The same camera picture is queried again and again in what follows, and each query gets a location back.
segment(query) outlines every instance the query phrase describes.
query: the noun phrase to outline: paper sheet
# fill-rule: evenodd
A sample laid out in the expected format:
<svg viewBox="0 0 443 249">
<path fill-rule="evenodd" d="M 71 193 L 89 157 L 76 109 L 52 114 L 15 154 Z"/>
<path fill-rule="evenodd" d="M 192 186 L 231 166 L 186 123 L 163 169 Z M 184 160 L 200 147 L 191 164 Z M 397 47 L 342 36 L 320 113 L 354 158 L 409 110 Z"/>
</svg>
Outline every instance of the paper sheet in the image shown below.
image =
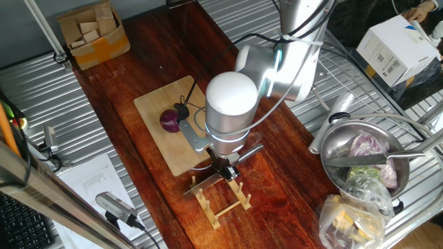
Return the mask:
<svg viewBox="0 0 443 249">
<path fill-rule="evenodd" d="M 103 216 L 105 216 L 105 209 L 96 203 L 96 196 L 99 193 L 111 192 L 120 200 L 134 207 L 107 154 L 97 156 L 59 177 Z M 66 249 L 101 248 L 63 225 L 57 222 L 54 224 Z M 143 233 L 136 228 L 129 227 L 122 221 L 118 221 L 118 225 L 120 231 L 131 240 Z"/>
</svg>

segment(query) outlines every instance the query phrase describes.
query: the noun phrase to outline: metal pole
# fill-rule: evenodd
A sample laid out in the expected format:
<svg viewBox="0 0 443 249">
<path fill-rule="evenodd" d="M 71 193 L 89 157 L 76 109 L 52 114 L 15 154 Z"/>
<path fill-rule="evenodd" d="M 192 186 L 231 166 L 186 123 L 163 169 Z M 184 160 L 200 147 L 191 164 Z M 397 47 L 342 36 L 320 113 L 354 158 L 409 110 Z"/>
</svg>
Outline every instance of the metal pole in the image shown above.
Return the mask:
<svg viewBox="0 0 443 249">
<path fill-rule="evenodd" d="M 67 58 L 66 53 L 64 52 L 64 49 L 62 48 L 62 45 L 58 42 L 57 37 L 55 36 L 53 30 L 49 26 L 46 18 L 44 17 L 43 13 L 41 12 L 39 6 L 35 3 L 35 0 L 24 0 L 26 5 L 29 8 L 29 11 L 33 14 L 35 21 L 39 24 L 40 28 L 42 29 L 44 35 L 48 39 L 49 43 L 53 47 L 54 51 L 57 53 L 57 57 L 55 58 L 57 62 L 61 62 Z"/>
<path fill-rule="evenodd" d="M 419 122 L 422 125 L 427 125 L 430 122 L 432 122 L 435 117 L 437 117 L 439 114 L 443 112 L 443 102 L 437 103 L 431 110 L 426 112 L 423 117 L 421 117 L 417 122 Z"/>
<path fill-rule="evenodd" d="M 27 163 L 2 142 L 0 158 L 0 182 L 24 178 L 28 170 Z M 37 163 L 37 169 L 31 167 L 26 187 L 4 187 L 1 191 L 102 248 L 136 248 L 124 234 L 67 187 L 49 168 L 38 160 Z"/>
<path fill-rule="evenodd" d="M 440 129 L 437 133 L 426 139 L 424 142 L 416 146 L 414 150 L 427 152 L 428 150 L 434 148 L 440 144 L 443 140 L 443 129 Z"/>
</svg>

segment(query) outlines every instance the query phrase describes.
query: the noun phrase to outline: silver tool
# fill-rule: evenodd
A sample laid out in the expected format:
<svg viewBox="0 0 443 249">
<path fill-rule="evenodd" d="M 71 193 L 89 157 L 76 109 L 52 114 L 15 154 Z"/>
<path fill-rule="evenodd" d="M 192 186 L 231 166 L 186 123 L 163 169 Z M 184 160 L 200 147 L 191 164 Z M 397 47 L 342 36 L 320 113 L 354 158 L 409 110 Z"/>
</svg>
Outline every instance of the silver tool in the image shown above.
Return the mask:
<svg viewBox="0 0 443 249">
<path fill-rule="evenodd" d="M 96 203 L 125 223 L 128 223 L 130 219 L 137 219 L 137 210 L 110 192 L 98 194 L 96 196 Z"/>
<path fill-rule="evenodd" d="M 386 154 L 335 158 L 327 160 L 325 164 L 335 167 L 385 165 L 389 158 L 417 158 L 421 156 L 425 156 L 425 154 L 420 151 L 406 150 Z"/>
</svg>

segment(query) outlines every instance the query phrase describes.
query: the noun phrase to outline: cardboard box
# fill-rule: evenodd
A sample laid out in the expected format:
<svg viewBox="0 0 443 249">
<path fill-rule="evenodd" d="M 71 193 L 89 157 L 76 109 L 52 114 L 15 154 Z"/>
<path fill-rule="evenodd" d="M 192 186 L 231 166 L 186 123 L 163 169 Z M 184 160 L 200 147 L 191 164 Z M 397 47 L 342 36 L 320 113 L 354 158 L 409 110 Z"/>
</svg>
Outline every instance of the cardboard box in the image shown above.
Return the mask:
<svg viewBox="0 0 443 249">
<path fill-rule="evenodd" d="M 420 73 L 438 53 L 400 15 L 371 27 L 357 47 L 357 52 L 389 86 Z"/>
<path fill-rule="evenodd" d="M 82 70 L 115 58 L 126 53 L 131 48 L 125 30 L 123 29 L 122 21 L 116 11 L 109 5 L 108 1 L 72 10 L 57 17 L 66 44 L 70 45 L 79 40 L 78 38 L 74 39 L 74 36 L 71 35 L 71 33 L 80 33 L 78 24 L 96 21 L 95 7 L 111 8 L 114 19 L 117 22 L 117 29 L 93 42 L 70 49 L 72 56 L 74 56 L 78 66 Z"/>
</svg>

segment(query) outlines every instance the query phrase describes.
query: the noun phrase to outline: knife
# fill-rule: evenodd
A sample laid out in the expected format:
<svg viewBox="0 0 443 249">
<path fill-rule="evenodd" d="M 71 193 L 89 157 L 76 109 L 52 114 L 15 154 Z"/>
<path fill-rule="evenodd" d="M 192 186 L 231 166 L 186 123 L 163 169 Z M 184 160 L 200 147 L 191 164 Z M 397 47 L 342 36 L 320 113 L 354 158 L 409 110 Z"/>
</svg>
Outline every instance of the knife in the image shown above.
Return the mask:
<svg viewBox="0 0 443 249">
<path fill-rule="evenodd" d="M 220 176 L 218 172 L 213 174 L 212 176 L 209 176 L 209 178 L 195 185 L 192 189 L 188 190 L 185 194 L 183 194 L 184 199 L 185 200 L 191 199 L 192 197 L 199 194 L 200 189 L 205 190 L 208 187 L 220 181 L 221 179 L 223 179 L 223 177 Z"/>
<path fill-rule="evenodd" d="M 425 156 L 421 151 L 398 151 L 386 154 L 375 154 L 369 156 L 352 156 L 329 159 L 325 162 L 326 165 L 335 167 L 359 167 L 370 165 L 385 165 L 389 158 L 417 158 Z"/>
</svg>

